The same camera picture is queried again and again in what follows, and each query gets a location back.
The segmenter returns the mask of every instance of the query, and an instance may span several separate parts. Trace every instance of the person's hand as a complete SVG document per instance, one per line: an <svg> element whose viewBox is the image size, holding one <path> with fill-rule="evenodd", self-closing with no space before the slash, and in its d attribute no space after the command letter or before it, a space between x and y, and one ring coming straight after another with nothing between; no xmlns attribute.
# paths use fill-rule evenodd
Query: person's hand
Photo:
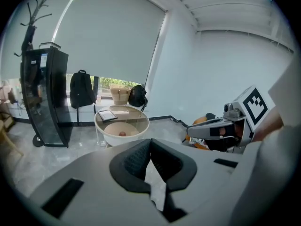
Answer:
<svg viewBox="0 0 301 226"><path fill-rule="evenodd" d="M241 139L243 136L244 127L234 124L234 131L235 131L235 134L237 135L237 137ZM225 134L226 134L226 129L224 127L220 128L220 135L224 136Z"/></svg>
<svg viewBox="0 0 301 226"><path fill-rule="evenodd" d="M264 130L262 130L262 129L259 129L259 130L257 130L255 133L254 133L254 136L253 136L253 138L252 138L252 142L255 142L255 141L262 141L265 137L266 137L266 135L267 135L268 133L266 133Z"/></svg>

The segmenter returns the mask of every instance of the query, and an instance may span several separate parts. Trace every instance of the gray floor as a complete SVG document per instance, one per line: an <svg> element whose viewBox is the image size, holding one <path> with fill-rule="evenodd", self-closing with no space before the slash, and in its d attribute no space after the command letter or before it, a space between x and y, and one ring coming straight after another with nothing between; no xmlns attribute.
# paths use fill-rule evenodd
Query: gray floor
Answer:
<svg viewBox="0 0 301 226"><path fill-rule="evenodd" d="M151 121L144 138L164 139L178 144L185 138L185 127L170 119ZM0 159L8 180L16 189L29 196L46 178L87 153L105 150L97 144L95 127L74 127L69 148L34 147L35 135L30 124L16 123L8 136L24 153L21 157L5 143L0 146ZM163 209L165 183L152 163L149 163L145 181L151 185L151 199Z"/></svg>

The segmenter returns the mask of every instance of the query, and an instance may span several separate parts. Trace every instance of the ceiling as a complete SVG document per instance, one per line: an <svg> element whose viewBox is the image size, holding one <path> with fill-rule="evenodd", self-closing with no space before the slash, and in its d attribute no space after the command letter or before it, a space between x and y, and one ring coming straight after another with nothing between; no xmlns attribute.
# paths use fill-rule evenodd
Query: ceiling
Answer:
<svg viewBox="0 0 301 226"><path fill-rule="evenodd" d="M293 49L289 26L270 0L179 0L198 31L234 30L257 34Z"/></svg>

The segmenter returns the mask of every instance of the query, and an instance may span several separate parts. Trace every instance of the glass cabinet door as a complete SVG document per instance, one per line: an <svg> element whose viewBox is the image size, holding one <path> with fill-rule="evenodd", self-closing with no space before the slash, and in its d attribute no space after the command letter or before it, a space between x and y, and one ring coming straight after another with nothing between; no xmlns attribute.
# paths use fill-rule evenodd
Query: glass cabinet door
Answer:
<svg viewBox="0 0 301 226"><path fill-rule="evenodd" d="M56 131L48 105L46 82L49 56L47 52L27 51L21 76L24 82L24 95L34 129L45 144L62 144Z"/></svg>

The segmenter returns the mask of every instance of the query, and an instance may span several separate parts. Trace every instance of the black backpack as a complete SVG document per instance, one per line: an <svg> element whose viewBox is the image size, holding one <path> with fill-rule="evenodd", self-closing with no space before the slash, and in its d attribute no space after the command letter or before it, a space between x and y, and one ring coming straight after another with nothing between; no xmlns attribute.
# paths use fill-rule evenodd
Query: black backpack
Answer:
<svg viewBox="0 0 301 226"><path fill-rule="evenodd" d="M147 105L147 98L145 97L146 91L141 85L136 85L132 88L128 102L130 105L135 107L143 106L141 111L144 111L144 108Z"/></svg>
<svg viewBox="0 0 301 226"><path fill-rule="evenodd" d="M79 107L94 104L94 113L96 98L92 90L90 74L80 70L74 73L70 81L70 102L71 107L76 109L77 125L79 125Z"/></svg>

